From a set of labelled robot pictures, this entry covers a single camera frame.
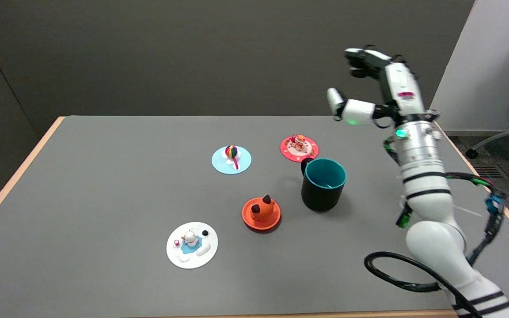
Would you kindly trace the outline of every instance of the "mug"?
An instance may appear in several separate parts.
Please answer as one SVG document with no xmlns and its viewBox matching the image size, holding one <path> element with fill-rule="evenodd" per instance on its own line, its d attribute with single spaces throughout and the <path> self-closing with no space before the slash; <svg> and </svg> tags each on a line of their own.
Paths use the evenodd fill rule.
<svg viewBox="0 0 509 318">
<path fill-rule="evenodd" d="M 347 181 L 342 165 L 331 159 L 305 158 L 301 161 L 301 174 L 301 199 L 306 207 L 325 212 L 337 205 Z"/>
</svg>

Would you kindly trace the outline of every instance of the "white wall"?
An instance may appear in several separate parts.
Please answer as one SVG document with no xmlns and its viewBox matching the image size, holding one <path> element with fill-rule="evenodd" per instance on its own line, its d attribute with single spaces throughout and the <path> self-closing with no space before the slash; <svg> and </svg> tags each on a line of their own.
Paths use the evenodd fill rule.
<svg viewBox="0 0 509 318">
<path fill-rule="evenodd" d="M 476 2 L 431 108 L 446 131 L 509 129 L 509 0 Z"/>
</svg>

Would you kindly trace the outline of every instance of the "blue coaster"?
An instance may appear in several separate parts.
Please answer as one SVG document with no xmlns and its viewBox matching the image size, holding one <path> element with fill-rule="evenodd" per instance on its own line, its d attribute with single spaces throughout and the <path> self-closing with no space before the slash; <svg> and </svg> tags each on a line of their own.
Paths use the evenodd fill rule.
<svg viewBox="0 0 509 318">
<path fill-rule="evenodd" d="M 228 164 L 227 158 L 224 158 L 224 151 L 226 147 L 227 146 L 221 147 L 212 156 L 212 165 L 217 171 L 224 174 L 237 174 L 250 167 L 252 162 L 251 153 L 249 153 L 249 151 L 245 148 L 239 146 L 236 146 L 240 153 L 240 158 L 237 161 L 239 163 L 239 169 L 235 169 L 234 163 Z"/>
</svg>

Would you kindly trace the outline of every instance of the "floor vent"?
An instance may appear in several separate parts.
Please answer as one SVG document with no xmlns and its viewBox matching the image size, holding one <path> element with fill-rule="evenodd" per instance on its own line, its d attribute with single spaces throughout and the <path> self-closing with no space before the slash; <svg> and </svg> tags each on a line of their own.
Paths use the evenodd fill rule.
<svg viewBox="0 0 509 318">
<path fill-rule="evenodd" d="M 477 173 L 483 178 L 488 179 L 508 179 L 508 176 L 496 165 L 474 166 Z"/>
</svg>

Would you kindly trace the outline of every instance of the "gray table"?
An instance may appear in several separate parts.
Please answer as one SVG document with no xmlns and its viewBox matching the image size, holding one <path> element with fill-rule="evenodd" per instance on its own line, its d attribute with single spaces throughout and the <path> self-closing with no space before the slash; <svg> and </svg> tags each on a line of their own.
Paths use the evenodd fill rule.
<svg viewBox="0 0 509 318">
<path fill-rule="evenodd" d="M 320 157 L 347 170 L 328 213 L 305 208 L 299 165 L 278 150 L 293 133 L 315 139 Z M 442 292 L 399 290 L 362 265 L 374 251 L 408 255 L 406 231 L 394 225 L 398 168 L 380 145 L 387 133 L 331 117 L 67 117 L 0 202 L 0 318 L 448 309 Z M 251 152 L 244 173 L 211 167 L 212 153 L 228 144 Z M 470 171 L 447 140 L 440 147 L 448 171 Z M 451 187 L 459 206 L 485 213 L 484 189 Z M 240 210 L 265 193 L 282 222 L 257 234 Z M 473 247 L 486 216 L 456 218 Z M 182 270 L 164 247 L 190 221 L 212 225 L 220 247 L 206 266 Z M 410 266 L 385 265 L 429 281 Z M 508 220 L 476 268 L 509 297 Z"/>
</svg>

